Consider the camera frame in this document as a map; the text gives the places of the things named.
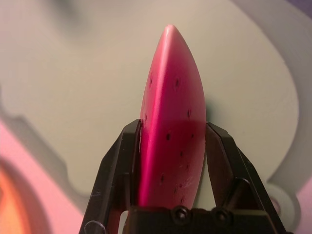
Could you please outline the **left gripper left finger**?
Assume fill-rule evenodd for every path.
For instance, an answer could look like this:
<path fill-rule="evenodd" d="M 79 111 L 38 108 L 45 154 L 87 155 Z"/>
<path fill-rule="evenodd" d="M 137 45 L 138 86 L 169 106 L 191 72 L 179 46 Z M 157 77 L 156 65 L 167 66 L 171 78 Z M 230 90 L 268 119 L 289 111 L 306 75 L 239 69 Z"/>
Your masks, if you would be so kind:
<path fill-rule="evenodd" d="M 121 214 L 136 202 L 141 120 L 126 125 L 103 157 L 79 230 L 116 234 Z"/>

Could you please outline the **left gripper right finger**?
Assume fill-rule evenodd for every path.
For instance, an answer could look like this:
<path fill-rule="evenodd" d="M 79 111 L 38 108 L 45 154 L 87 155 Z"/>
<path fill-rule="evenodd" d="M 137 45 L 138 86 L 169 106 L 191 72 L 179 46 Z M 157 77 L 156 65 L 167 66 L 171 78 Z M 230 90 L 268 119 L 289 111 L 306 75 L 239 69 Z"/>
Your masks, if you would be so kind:
<path fill-rule="evenodd" d="M 283 234 L 277 211 L 255 169 L 228 132 L 206 125 L 208 173 L 220 229 L 227 234 Z"/>

